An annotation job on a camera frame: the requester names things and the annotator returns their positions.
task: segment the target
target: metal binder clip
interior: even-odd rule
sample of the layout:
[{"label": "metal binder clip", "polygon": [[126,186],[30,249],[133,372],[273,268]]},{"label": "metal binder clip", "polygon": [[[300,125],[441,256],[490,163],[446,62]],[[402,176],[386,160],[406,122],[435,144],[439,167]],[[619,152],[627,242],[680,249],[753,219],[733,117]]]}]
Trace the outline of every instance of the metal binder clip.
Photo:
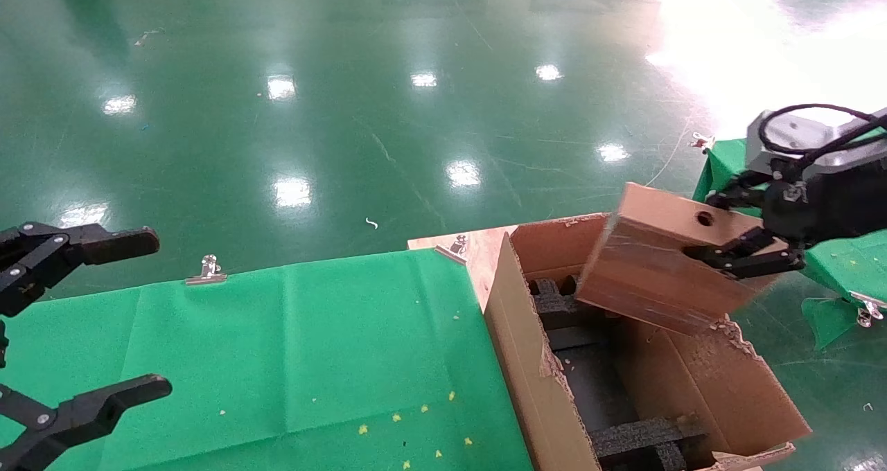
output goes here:
[{"label": "metal binder clip", "polygon": [[443,254],[447,258],[453,260],[453,262],[466,264],[468,260],[465,259],[465,252],[468,249],[468,236],[465,234],[459,234],[456,236],[456,240],[450,245],[449,248],[443,247],[440,244],[434,247],[434,250],[437,253]]},{"label": "metal binder clip", "polygon": [[863,327],[871,327],[872,319],[884,320],[884,314],[881,309],[887,309],[887,303],[878,298],[872,298],[862,294],[861,292],[851,291],[850,295],[853,299],[862,302],[862,307],[857,310],[856,323]]},{"label": "metal binder clip", "polygon": [[203,269],[200,270],[199,276],[192,276],[184,281],[186,285],[215,284],[217,282],[228,281],[228,275],[222,273],[222,267],[216,262],[215,254],[207,254],[200,261]]}]

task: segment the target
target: black cable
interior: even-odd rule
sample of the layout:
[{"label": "black cable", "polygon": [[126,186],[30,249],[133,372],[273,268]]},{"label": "black cable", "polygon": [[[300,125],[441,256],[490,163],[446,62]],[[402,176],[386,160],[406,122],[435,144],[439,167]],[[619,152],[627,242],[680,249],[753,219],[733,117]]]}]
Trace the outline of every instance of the black cable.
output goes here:
[{"label": "black cable", "polygon": [[868,137],[868,139],[860,140],[859,142],[853,142],[853,140],[857,139],[860,136],[864,136],[868,132],[872,130],[877,130],[879,127],[887,127],[887,116],[883,116],[878,118],[875,121],[871,121],[871,123],[867,123],[862,125],[861,127],[857,127],[850,132],[843,134],[837,139],[826,143],[823,147],[819,149],[808,152],[801,159],[799,159],[793,167],[796,171],[804,171],[805,168],[809,167],[811,164],[814,164],[817,159],[825,156],[826,154],[830,154],[831,152],[837,151],[849,151],[851,149],[856,149],[857,147],[862,147],[863,145],[868,145],[869,143],[877,142],[878,140],[887,139],[887,132],[882,132],[877,134],[876,136]]},{"label": "black cable", "polygon": [[[789,112],[794,112],[794,111],[800,111],[802,109],[831,109],[833,111],[845,112],[846,114],[849,114],[855,118],[860,118],[861,120],[868,121],[868,124],[863,125],[862,127],[856,128],[855,130],[852,130],[851,132],[846,134],[846,136],[853,134],[853,137],[851,139],[845,141],[844,139],[846,136],[841,136],[838,139],[833,140],[832,142],[827,143],[827,145],[824,145],[823,147],[820,147],[820,148],[793,149],[791,147],[777,145],[777,143],[773,143],[773,141],[770,140],[770,137],[767,137],[766,128],[767,128],[767,125],[770,124],[770,121],[772,121],[774,118],[776,118],[778,116],[782,116],[783,114],[788,114]],[[878,118],[872,114],[868,114],[867,112],[856,111],[855,109],[851,109],[849,107],[843,107],[842,105],[833,105],[833,104],[789,105],[789,107],[783,107],[782,109],[780,109],[778,111],[771,112],[769,115],[767,115],[766,118],[763,118],[763,120],[761,120],[761,124],[757,127],[757,135],[760,137],[760,140],[764,144],[764,147],[766,147],[768,150],[773,151],[773,152],[781,152],[783,154],[809,154],[812,152],[821,151],[822,149],[825,149],[826,147],[830,148],[830,146],[833,145],[833,143],[837,143],[836,145],[838,145],[838,148],[837,149],[830,148],[829,152],[849,151],[851,149],[856,149],[857,147],[862,147],[863,145],[869,145],[869,143],[877,142],[878,140],[883,139],[883,137],[877,136],[877,137],[869,137],[869,139],[860,140],[859,142],[856,142],[856,143],[851,143],[852,140],[855,139],[856,137],[862,136],[862,134],[867,134],[869,131],[875,130],[875,128],[887,125],[887,123],[878,124],[877,126],[868,128],[868,130],[866,130],[862,133],[855,134],[855,132],[857,130],[861,130],[861,128],[863,128],[863,127],[867,127],[867,126],[871,125],[872,123],[878,123],[879,121],[883,121],[883,120],[884,120],[884,118]]]}]

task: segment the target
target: floor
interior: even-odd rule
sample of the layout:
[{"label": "floor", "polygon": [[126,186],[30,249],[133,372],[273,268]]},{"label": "floor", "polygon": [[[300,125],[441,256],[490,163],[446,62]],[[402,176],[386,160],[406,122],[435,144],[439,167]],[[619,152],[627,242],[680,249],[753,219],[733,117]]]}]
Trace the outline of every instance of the floor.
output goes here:
[{"label": "floor", "polygon": [[[690,195],[694,134],[884,107],[885,33],[884,0],[0,0],[0,225],[161,235],[58,298]],[[823,292],[738,316],[815,431],[770,469],[887,469],[884,327],[815,353]]]}]

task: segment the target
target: green table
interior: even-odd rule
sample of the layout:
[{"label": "green table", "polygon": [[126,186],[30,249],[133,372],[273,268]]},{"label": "green table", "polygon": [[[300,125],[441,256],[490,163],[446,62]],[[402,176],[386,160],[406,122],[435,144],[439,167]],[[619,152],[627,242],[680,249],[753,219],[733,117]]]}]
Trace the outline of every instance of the green table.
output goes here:
[{"label": "green table", "polygon": [[[698,202],[745,169],[745,140],[722,140],[709,151],[693,199]],[[742,210],[759,215],[758,210]],[[824,348],[856,323],[858,300],[851,292],[887,301],[887,231],[855,240],[833,240],[807,252],[802,274],[840,294],[842,299],[808,299],[802,311],[814,329],[816,347]]]},{"label": "green table", "polygon": [[38,303],[7,328],[3,383],[44,404],[174,386],[53,471],[532,471],[468,273],[431,249]]}]

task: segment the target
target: cardboard box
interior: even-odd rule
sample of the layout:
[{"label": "cardboard box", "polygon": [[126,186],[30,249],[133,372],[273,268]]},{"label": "cardboard box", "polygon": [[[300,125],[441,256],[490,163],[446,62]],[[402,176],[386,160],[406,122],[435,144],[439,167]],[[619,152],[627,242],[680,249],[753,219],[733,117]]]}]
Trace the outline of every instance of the cardboard box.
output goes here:
[{"label": "cardboard box", "polygon": [[[792,453],[790,442],[810,429],[729,320],[691,337],[602,312],[599,326],[612,354],[607,362],[624,396],[588,400],[579,374],[586,382],[607,376],[577,369],[583,358],[576,351],[571,364],[552,351],[551,331],[536,313],[525,278],[563,284],[579,273],[606,222],[605,215],[590,215],[520,225],[504,235],[498,256],[484,316],[536,470],[601,469],[589,432],[624,414],[588,412],[616,402],[628,402],[640,420],[694,418],[706,436],[684,449],[689,469],[741,471]],[[615,302],[608,307],[618,308]]]},{"label": "cardboard box", "polygon": [[[627,184],[607,231],[588,252],[576,298],[693,335],[744,307],[776,276],[732,281],[681,249],[720,246],[760,224],[753,216]],[[785,247],[779,242],[765,251]]]}]

